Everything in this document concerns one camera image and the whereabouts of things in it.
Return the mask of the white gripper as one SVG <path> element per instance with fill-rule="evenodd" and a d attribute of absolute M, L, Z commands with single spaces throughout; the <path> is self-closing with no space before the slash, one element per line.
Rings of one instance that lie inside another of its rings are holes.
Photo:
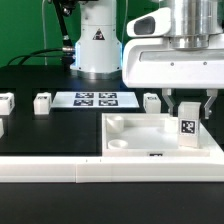
<path fill-rule="evenodd" d="M 211 36 L 209 47 L 176 50 L 168 38 L 129 41 L 124 49 L 122 79 L 129 88 L 160 88 L 170 115 L 175 101 L 171 89 L 207 89 L 204 118 L 224 89 L 224 36 Z"/>

